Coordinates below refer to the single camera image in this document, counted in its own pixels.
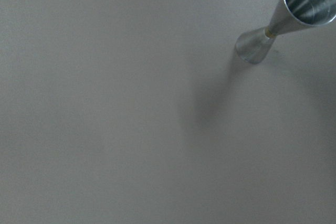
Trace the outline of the brown table mat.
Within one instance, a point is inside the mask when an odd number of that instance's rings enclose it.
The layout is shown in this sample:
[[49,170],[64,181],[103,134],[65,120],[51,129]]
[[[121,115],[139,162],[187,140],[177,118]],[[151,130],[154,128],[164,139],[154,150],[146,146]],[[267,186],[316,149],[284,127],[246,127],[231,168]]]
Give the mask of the brown table mat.
[[335,223],[335,24],[278,0],[1,0],[1,223]]

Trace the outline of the steel double jigger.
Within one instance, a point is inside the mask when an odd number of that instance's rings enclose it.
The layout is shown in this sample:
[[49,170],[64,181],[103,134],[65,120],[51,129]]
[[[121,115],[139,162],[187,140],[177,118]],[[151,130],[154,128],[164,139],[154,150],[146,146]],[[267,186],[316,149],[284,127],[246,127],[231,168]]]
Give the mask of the steel double jigger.
[[334,20],[335,0],[279,0],[269,24],[241,34],[235,49],[242,60],[257,64],[265,59],[278,36]]

